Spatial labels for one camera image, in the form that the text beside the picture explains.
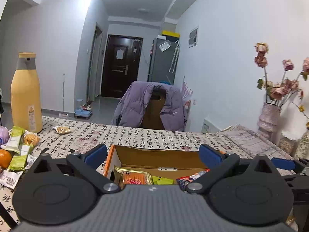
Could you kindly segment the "floral small vase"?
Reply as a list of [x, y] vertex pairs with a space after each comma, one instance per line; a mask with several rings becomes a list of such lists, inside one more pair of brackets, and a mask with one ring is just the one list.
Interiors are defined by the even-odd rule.
[[308, 150], [309, 150], [309, 130], [307, 129], [307, 131], [303, 134], [297, 145], [294, 158], [308, 159]]

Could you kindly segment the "pink flower vase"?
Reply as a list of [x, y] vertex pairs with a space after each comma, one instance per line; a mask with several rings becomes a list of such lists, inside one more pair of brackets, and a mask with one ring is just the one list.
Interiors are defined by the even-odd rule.
[[276, 143], [280, 123], [281, 107], [264, 103], [258, 118], [258, 134]]

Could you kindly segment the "small nut snack packet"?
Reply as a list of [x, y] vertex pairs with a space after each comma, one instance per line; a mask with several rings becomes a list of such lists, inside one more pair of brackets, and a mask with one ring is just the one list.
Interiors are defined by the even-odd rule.
[[55, 126], [53, 129], [58, 133], [59, 135], [64, 135], [72, 132], [72, 130], [69, 127], [66, 126]]

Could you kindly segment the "white packet on table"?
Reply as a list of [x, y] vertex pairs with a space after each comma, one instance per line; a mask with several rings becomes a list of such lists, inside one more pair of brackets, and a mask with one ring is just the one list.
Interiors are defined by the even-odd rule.
[[34, 162], [37, 160], [38, 157], [32, 156], [32, 155], [28, 155], [27, 156], [27, 164], [25, 166], [25, 170], [29, 170], [31, 168], [31, 166], [34, 164]]

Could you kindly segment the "yellow thermos bottle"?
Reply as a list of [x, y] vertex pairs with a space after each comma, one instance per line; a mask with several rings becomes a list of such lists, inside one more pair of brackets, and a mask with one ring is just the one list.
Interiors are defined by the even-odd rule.
[[20, 52], [10, 88], [13, 124], [30, 132], [42, 131], [40, 82], [36, 54]]

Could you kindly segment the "green wafer snack bar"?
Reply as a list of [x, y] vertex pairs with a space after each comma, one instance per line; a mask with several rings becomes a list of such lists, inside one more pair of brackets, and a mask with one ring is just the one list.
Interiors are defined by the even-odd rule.
[[165, 177], [152, 176], [152, 181], [154, 185], [173, 185], [173, 179]]

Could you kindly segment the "purple jacket on chair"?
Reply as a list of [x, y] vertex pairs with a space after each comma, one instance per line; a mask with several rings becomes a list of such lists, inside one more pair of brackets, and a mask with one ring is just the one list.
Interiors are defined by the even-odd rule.
[[165, 103], [160, 111], [160, 119], [165, 130], [184, 131], [188, 116], [180, 89], [158, 82], [132, 82], [116, 107], [112, 124], [139, 127], [152, 93], [155, 91], [163, 92], [166, 95]]

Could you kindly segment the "red blue chips bag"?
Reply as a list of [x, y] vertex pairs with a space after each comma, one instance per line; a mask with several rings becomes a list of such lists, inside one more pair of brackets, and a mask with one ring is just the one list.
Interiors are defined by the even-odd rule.
[[204, 169], [200, 172], [197, 172], [195, 174], [189, 175], [189, 176], [185, 176], [185, 177], [179, 177], [177, 178], [177, 184], [179, 185], [181, 190], [185, 190], [185, 187], [191, 183], [192, 181], [198, 179], [199, 177], [201, 177], [202, 175], [206, 174], [207, 172], [209, 172], [209, 169]]

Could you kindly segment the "calligraphy print tablecloth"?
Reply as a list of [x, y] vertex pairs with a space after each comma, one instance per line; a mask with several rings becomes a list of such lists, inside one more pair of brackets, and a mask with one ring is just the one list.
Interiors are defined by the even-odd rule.
[[[17, 215], [16, 231], [290, 231], [286, 220], [294, 195], [266, 155], [240, 157], [239, 165], [206, 194], [178, 184], [120, 187], [102, 194], [77, 177], [66, 157], [99, 144], [154, 150], [218, 150], [226, 141], [215, 134], [152, 130], [43, 117], [38, 157], [13, 192], [1, 190], [1, 204]], [[59, 135], [55, 126], [72, 132]]]

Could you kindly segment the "orange biscuit stick pack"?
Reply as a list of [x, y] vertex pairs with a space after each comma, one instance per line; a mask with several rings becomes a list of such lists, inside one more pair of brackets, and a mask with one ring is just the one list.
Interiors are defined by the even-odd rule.
[[127, 184], [153, 185], [152, 176], [148, 172], [123, 169], [114, 166], [114, 175], [115, 183], [117, 183], [121, 188], [124, 188]]

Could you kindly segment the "green bar on table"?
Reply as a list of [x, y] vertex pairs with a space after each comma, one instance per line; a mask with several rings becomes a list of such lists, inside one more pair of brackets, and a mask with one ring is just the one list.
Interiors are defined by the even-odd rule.
[[15, 154], [12, 157], [12, 160], [8, 166], [8, 170], [24, 171], [28, 154], [31, 153], [32, 150], [33, 150], [33, 146], [24, 145], [24, 144], [19, 145], [20, 154]]
[[21, 141], [21, 136], [24, 134], [24, 132], [24, 128], [13, 126], [10, 132], [9, 140], [7, 144], [3, 145], [3, 149], [20, 155], [19, 144]]

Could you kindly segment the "purple tissue pack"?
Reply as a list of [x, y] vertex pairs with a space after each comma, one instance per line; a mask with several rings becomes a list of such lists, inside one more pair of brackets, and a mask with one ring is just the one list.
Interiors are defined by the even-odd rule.
[[0, 126], [0, 145], [6, 144], [9, 140], [8, 129], [4, 126]]

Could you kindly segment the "folded grey patterned cloth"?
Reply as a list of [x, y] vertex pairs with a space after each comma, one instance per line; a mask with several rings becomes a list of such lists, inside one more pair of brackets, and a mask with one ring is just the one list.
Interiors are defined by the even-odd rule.
[[243, 159], [253, 159], [257, 154], [266, 155], [269, 159], [293, 159], [264, 136], [241, 125], [228, 127], [217, 132], [215, 136], [220, 138], [222, 142], [227, 142], [226, 145], [218, 148], [219, 151], [235, 153]]

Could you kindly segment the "grey refrigerator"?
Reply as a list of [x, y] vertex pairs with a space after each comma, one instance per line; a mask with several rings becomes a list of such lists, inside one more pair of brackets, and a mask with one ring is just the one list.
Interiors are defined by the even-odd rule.
[[172, 36], [157, 36], [153, 40], [150, 52], [147, 81], [173, 85], [179, 51], [179, 38]]

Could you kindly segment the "dark entrance door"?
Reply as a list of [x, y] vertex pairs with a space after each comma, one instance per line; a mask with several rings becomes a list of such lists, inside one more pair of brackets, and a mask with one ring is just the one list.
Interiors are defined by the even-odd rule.
[[138, 77], [143, 39], [109, 35], [105, 50], [101, 96], [122, 98]]

